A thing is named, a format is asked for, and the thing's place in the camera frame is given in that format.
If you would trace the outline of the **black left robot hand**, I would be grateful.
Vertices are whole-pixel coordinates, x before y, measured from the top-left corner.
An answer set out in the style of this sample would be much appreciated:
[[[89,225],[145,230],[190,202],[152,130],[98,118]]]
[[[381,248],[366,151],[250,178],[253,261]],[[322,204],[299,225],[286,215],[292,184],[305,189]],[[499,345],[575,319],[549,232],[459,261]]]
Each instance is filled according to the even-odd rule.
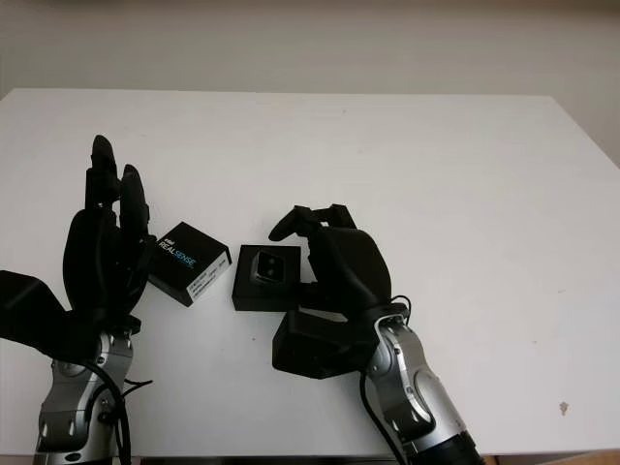
[[[110,141],[94,138],[86,170],[84,208],[74,216],[63,256],[63,281],[71,307],[96,326],[136,334],[132,315],[145,289],[156,238],[139,171],[122,173]]]

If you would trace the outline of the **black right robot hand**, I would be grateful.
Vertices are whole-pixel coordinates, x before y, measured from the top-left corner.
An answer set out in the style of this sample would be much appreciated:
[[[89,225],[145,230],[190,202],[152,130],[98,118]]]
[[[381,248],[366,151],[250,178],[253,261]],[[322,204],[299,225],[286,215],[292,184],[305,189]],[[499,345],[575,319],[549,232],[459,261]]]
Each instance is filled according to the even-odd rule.
[[[356,226],[345,205],[322,209],[296,205],[268,238],[281,241],[292,234],[307,239],[308,262],[316,278],[297,286],[300,307],[355,320],[390,303],[387,264],[375,240]]]

